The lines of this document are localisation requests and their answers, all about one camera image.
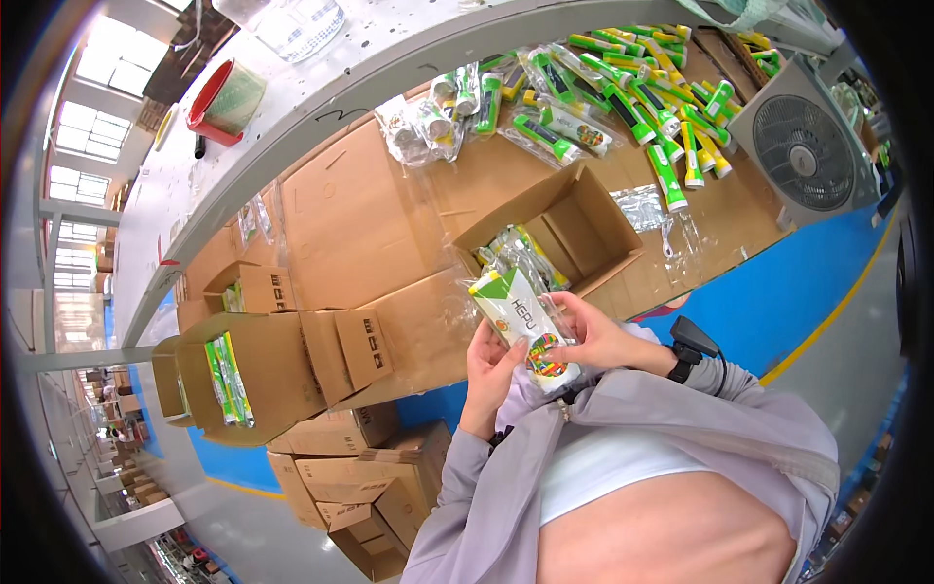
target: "yellow floor line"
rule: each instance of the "yellow floor line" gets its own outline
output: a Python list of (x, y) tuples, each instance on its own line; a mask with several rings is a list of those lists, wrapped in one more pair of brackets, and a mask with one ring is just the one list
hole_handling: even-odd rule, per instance
[(872, 269), (872, 265), (875, 264), (876, 259), (879, 257), (879, 254), (882, 252), (882, 248), (885, 245), (885, 241), (888, 239), (889, 232), (892, 231), (892, 225), (895, 224), (896, 216), (897, 216), (895, 209), (892, 209), (892, 211), (890, 212), (890, 216), (892, 219), (889, 220), (888, 225), (886, 225), (885, 232), (882, 234), (882, 239), (879, 240), (879, 245), (878, 247), (876, 247), (876, 251), (872, 253), (872, 257), (870, 258), (869, 262), (866, 264), (866, 267), (863, 269), (863, 273), (860, 274), (859, 278), (856, 279), (856, 283), (853, 284), (853, 288), (850, 289), (850, 292), (846, 293), (846, 295), (843, 297), (843, 299), (840, 301), (837, 307), (834, 308), (833, 312), (830, 313), (830, 316), (828, 316), (823, 322), (821, 322), (820, 326), (818, 326), (814, 330), (813, 333), (811, 333), (806, 339), (804, 339), (804, 342), (801, 343), (800, 347), (792, 351), (790, 355), (785, 357), (784, 361), (782, 361), (781, 363), (778, 363), (778, 365), (776, 365), (775, 368), (772, 369), (769, 373), (762, 376), (762, 378), (759, 380), (759, 383), (762, 385), (762, 387), (768, 387), (769, 384), (775, 381), (775, 379), (778, 376), (782, 375), (782, 373), (784, 373), (784, 371), (788, 367), (794, 364), (794, 362), (797, 361), (798, 358), (800, 358), (800, 356), (804, 354), (804, 351), (806, 351), (814, 343), (814, 341), (817, 340), (817, 338), (820, 335), (822, 335), (828, 328), (830, 328), (830, 325), (833, 324), (833, 322), (837, 319), (837, 317), (841, 315), (841, 313), (846, 308), (846, 306), (850, 304), (850, 301), (853, 300), (853, 297), (856, 295), (856, 291), (859, 290), (859, 287), (863, 285), (863, 281), (866, 279), (866, 276), (869, 274), (870, 270)]
[(261, 491), (259, 489), (251, 489), (250, 487), (241, 487), (240, 485), (235, 485), (232, 482), (227, 482), (226, 480), (220, 480), (219, 478), (205, 477), (207, 480), (217, 483), (222, 487), (227, 487), (228, 489), (234, 489), (235, 491), (245, 492), (251, 495), (260, 495), (260, 497), (266, 497), (268, 499), (278, 499), (279, 501), (285, 501), (286, 496), (277, 492)]

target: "person's right hand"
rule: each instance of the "person's right hand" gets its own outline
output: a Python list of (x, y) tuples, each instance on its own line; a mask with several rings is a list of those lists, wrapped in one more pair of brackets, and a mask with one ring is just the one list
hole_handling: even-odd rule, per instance
[(630, 367), (667, 376), (677, 359), (670, 349), (623, 331), (596, 306), (570, 292), (551, 292), (556, 305), (564, 304), (564, 318), (577, 335), (580, 345), (557, 347), (542, 359), (551, 363), (580, 363), (613, 369)]

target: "plastic container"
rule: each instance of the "plastic container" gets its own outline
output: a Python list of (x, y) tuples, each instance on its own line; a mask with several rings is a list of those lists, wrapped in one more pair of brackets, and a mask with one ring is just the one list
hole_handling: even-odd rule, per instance
[(288, 63), (314, 54), (344, 24), (334, 0), (213, 0), (214, 9)]

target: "factory floor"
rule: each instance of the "factory floor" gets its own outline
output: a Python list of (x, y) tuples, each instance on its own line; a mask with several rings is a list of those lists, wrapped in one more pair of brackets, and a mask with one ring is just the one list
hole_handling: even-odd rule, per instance
[[(768, 387), (801, 395), (836, 436), (844, 477), (875, 437), (905, 367), (896, 325), (898, 226), (872, 229), (870, 215), (863, 209), (799, 229), (694, 291), (675, 313), (641, 322), (665, 341), (684, 314), (728, 360)], [(295, 520), (265, 449), (222, 447), (195, 429), (166, 425), (151, 367), (141, 363), (131, 377), (153, 436), (139, 463), (234, 581), (369, 581), (325, 533)], [(445, 418), (453, 428), (464, 394), (461, 383), (405, 398), (403, 423)]]

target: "colorful circular logo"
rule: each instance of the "colorful circular logo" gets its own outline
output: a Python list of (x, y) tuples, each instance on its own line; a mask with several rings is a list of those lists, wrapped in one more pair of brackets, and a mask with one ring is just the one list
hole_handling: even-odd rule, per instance
[(541, 377), (558, 377), (563, 374), (567, 370), (568, 364), (542, 361), (542, 354), (554, 347), (559, 347), (559, 341), (556, 335), (545, 333), (536, 338), (535, 342), (529, 347), (529, 357), (526, 358), (526, 369)]
[(577, 140), (588, 146), (599, 146), (603, 142), (603, 133), (588, 127), (586, 124), (581, 124), (577, 126)]

